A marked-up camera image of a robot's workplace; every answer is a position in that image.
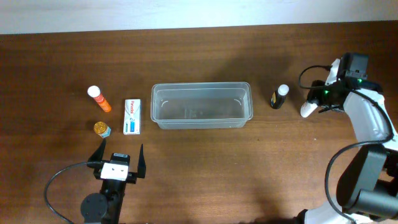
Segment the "white bottle cap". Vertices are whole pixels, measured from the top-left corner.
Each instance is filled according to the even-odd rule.
[[[87,90],[87,93],[91,96],[91,97],[97,97],[101,94],[100,88],[98,88],[98,86],[90,86]]]
[[[281,85],[278,88],[278,94],[281,95],[281,96],[286,95],[288,92],[289,92],[289,87],[287,85],[285,85],[285,84]]]

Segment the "wooden table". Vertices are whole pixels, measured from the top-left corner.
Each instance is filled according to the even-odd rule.
[[[345,114],[300,116],[307,92],[297,77],[348,51],[369,54],[369,79],[382,85],[397,124],[398,22],[2,35],[1,222],[61,223],[44,204],[44,185],[95,151],[97,121],[112,128],[104,159],[129,154],[135,171],[144,144],[147,176],[127,186],[120,222],[249,223],[318,207],[330,157],[356,140]],[[314,70],[305,82],[327,75]],[[234,81],[252,89],[254,117],[243,128],[162,130],[150,119],[156,83]],[[273,110],[271,94],[283,83],[290,93]],[[87,95],[90,85],[112,112]],[[138,136],[122,133],[128,98],[143,103]],[[334,165],[332,192],[355,151]],[[92,170],[76,168],[54,181],[49,200],[81,223],[81,201],[100,187]]]

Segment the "white background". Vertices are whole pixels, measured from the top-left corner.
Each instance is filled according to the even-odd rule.
[[[398,19],[398,0],[0,0],[0,34]]]

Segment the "black cable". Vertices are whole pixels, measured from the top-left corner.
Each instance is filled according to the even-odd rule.
[[[67,166],[67,167],[63,168],[62,170],[58,171],[56,174],[54,174],[54,175],[51,177],[51,179],[47,182],[47,184],[45,185],[45,188],[44,188],[44,202],[45,202],[46,206],[48,206],[48,208],[49,208],[54,214],[56,214],[58,217],[60,217],[62,220],[66,221],[67,223],[73,224],[72,221],[70,221],[69,219],[67,219],[67,218],[64,217],[63,215],[61,215],[59,212],[57,212],[57,211],[53,208],[53,206],[51,206],[49,200],[47,199],[47,191],[48,191],[48,189],[49,189],[49,186],[50,186],[51,182],[52,182],[58,175],[60,175],[62,172],[66,171],[66,170],[68,170],[68,169],[71,169],[71,168],[74,168],[74,167],[77,167],[77,166],[88,165],[88,164],[102,164],[102,163],[103,163],[103,162],[80,162],[80,163],[77,163],[77,164],[72,164],[72,165],[70,165],[70,166]]]
[[[327,71],[330,71],[331,65],[312,65],[312,66],[309,66],[308,68],[304,69],[301,72],[300,76],[298,77],[298,85],[299,85],[299,87],[300,88],[304,88],[304,89],[308,89],[308,90],[324,90],[324,89],[327,89],[327,86],[303,86],[301,84],[301,77],[304,75],[304,73],[307,70],[312,69],[312,68],[323,68],[323,69],[325,69]]]
[[[313,66],[310,66],[310,67],[306,68],[305,70],[303,70],[303,71],[301,72],[301,74],[300,74],[300,76],[299,76],[299,78],[298,78],[298,85],[299,85],[301,88],[308,89],[308,90],[327,90],[327,89],[328,89],[328,86],[303,86],[303,85],[301,84],[301,77],[303,76],[303,74],[304,74],[307,70],[309,70],[309,69],[311,69],[311,68],[324,68],[325,70],[330,71],[331,66],[328,66],[328,65],[313,65]],[[391,124],[391,122],[390,122],[390,119],[388,118],[388,115],[387,115],[386,112],[380,107],[380,105],[379,105],[377,102],[375,102],[375,101],[372,100],[370,97],[368,97],[368,96],[366,96],[365,94],[360,93],[360,92],[358,92],[358,91],[356,91],[356,90],[350,90],[350,89],[346,89],[346,90],[347,90],[347,91],[350,91],[350,92],[352,92],[352,93],[355,93],[355,94],[357,94],[357,95],[363,97],[364,99],[368,100],[369,102],[371,102],[371,103],[380,111],[380,113],[381,113],[382,117],[384,118],[384,121],[387,123],[388,129],[389,129],[389,135],[388,135],[387,138],[385,138],[385,140],[357,142],[357,143],[351,144],[351,145],[349,145],[349,146],[346,146],[346,147],[340,149],[340,150],[330,159],[330,161],[329,161],[329,163],[328,163],[328,167],[326,168],[326,173],[325,173],[325,194],[326,194],[326,197],[327,197],[327,199],[328,199],[328,202],[329,202],[330,206],[331,206],[331,207],[335,210],[335,212],[337,212],[339,215],[341,215],[342,217],[345,217],[346,219],[350,220],[352,223],[356,224],[356,220],[355,220],[354,218],[351,218],[351,217],[349,217],[348,215],[344,214],[342,211],[340,211],[340,210],[336,207],[336,205],[333,203],[333,201],[332,201],[332,199],[331,199],[331,197],[330,197],[330,193],[329,193],[329,175],[330,175],[331,167],[332,167],[334,161],[335,161],[342,153],[344,153],[345,151],[348,151],[348,150],[350,150],[350,149],[352,149],[352,148],[355,148],[355,147],[365,146],[365,145],[368,145],[368,144],[382,144],[382,143],[388,142],[388,141],[390,141],[390,140],[394,137],[394,133],[392,132],[392,124]]]

